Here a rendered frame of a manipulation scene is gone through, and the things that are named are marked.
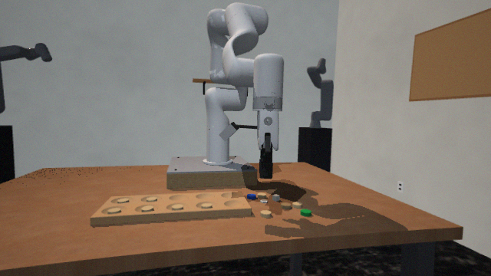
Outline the green disc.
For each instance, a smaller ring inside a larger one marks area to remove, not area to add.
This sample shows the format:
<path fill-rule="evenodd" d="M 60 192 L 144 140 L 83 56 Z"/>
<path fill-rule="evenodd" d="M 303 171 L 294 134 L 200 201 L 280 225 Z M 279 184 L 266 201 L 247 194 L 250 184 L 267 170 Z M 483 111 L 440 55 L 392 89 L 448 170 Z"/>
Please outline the green disc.
<path fill-rule="evenodd" d="M 301 210 L 301 215 L 309 217 L 309 216 L 311 216 L 311 210 L 302 209 Z"/>

